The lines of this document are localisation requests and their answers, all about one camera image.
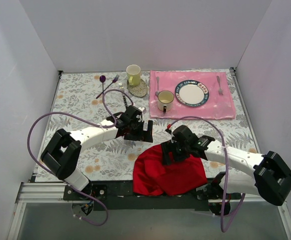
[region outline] beige mug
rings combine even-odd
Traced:
[[[164,113],[170,111],[174,99],[175,95],[168,90],[159,92],[157,95],[157,108]]]
[[[130,86],[138,86],[141,80],[141,68],[132,64],[126,68],[127,80]]]

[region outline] floral tablecloth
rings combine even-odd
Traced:
[[[223,132],[228,146],[236,147],[245,151],[255,148],[254,139],[249,128],[247,117],[241,105],[240,97],[231,73],[228,69],[200,69],[194,71],[202,72],[226,72],[227,81],[236,108],[235,119],[212,120],[212,122]],[[105,75],[107,80],[105,86],[119,74],[119,81],[112,84],[109,89],[118,89],[119,82],[122,82],[127,89],[127,75],[125,72],[100,72],[100,73],[67,73],[62,74],[56,92],[56,99],[53,106],[54,112],[66,112],[74,114],[88,121],[99,123],[109,116],[105,110],[102,98],[96,96],[102,91],[102,84],[99,76]],[[141,78],[149,85],[150,72],[143,71]],[[136,107],[149,107],[149,94],[139,98],[131,96]],[[105,96],[105,102],[113,112],[125,110],[122,95],[119,92],[110,92]],[[147,122],[149,111],[144,116]],[[105,141],[84,151],[78,160],[77,166],[92,181],[122,181],[132,180],[134,163],[137,157],[153,145],[160,144],[170,139],[165,129],[171,119],[153,120],[153,143],[123,140],[122,137]],[[176,126],[185,124],[197,135],[208,135],[220,140],[217,131],[209,124],[200,120],[181,120]],[[43,146],[46,147],[56,130],[64,128],[66,131],[74,131],[89,127],[76,119],[65,115],[53,115],[48,123],[47,133],[43,139]],[[225,170],[223,164],[205,161],[203,165],[207,178],[215,177],[220,171]],[[243,174],[236,169],[230,169],[234,174]],[[55,176],[47,173],[42,168],[37,169],[36,182],[59,181]]]

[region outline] mug handle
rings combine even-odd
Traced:
[[[132,80],[133,80],[133,79],[134,79],[133,76],[130,76],[130,77],[129,77],[129,85],[131,85],[131,86],[133,85],[133,83],[132,83]]]

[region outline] green mug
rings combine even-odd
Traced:
[[[141,68],[132,64],[126,68],[127,80],[130,86],[138,86],[141,80]]]

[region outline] gray wall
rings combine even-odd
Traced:
[[[291,167],[291,0],[272,1],[237,71],[260,148]]]
[[[20,0],[58,70],[229,68],[271,0]]]
[[[7,236],[20,183],[34,168],[26,146],[29,128],[49,111],[57,76],[19,1],[0,0],[0,240]],[[32,138],[36,155],[45,125]]]

